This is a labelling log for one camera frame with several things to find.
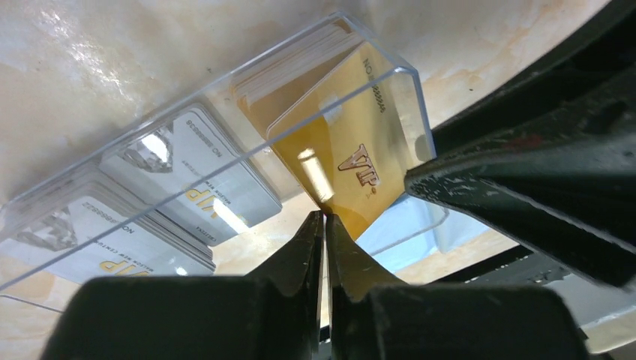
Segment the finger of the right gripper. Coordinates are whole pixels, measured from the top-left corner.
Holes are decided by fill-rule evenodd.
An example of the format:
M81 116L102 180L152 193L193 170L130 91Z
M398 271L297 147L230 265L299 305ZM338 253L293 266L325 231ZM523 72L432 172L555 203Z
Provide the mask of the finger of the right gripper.
M577 275L634 288L635 68L409 170L404 184Z
M635 63L635 2L610 1L577 31L473 105L433 129L442 158L573 101Z

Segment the gold credit card stack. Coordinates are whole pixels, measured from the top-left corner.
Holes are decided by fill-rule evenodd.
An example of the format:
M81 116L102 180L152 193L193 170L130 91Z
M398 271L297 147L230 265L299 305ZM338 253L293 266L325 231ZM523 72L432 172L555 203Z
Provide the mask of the gold credit card stack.
M404 192L413 159L386 57L343 20L236 74L238 108L313 201L359 238Z

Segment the clear plastic card box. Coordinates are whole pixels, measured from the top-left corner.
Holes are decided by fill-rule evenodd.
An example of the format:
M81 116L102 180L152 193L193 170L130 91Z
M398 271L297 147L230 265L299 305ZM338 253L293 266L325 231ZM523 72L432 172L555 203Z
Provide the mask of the clear plastic card box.
M366 240L435 155L417 70L333 13L2 206L1 288L213 275L320 209Z

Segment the black card holder wallet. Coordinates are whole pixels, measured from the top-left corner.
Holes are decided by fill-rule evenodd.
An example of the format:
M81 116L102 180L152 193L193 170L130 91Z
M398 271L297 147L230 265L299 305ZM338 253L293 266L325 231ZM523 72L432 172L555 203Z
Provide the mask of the black card holder wallet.
M445 254L487 230L488 226L468 215L404 194L356 243L395 273L437 251Z

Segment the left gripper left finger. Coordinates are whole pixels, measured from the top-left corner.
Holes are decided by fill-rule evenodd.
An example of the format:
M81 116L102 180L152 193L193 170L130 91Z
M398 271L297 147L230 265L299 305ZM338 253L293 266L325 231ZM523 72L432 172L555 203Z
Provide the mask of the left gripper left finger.
M245 275L98 277L59 318L43 359L311 359L323 214Z

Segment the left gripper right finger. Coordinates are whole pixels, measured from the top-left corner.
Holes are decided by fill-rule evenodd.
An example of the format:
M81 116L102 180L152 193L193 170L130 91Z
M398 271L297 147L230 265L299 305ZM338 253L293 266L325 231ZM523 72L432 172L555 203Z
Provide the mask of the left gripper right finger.
M334 359L588 359L564 301L541 286L410 285L325 221Z

